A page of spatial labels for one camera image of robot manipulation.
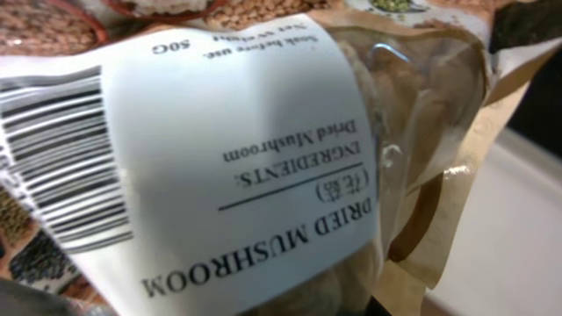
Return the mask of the beige mushroom pouch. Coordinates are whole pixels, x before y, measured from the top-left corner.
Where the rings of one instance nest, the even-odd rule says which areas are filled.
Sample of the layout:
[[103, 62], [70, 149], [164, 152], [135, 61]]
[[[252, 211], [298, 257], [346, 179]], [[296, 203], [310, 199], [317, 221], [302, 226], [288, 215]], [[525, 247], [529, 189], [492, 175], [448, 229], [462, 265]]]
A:
[[4, 1], [4, 315], [363, 315], [558, 1]]

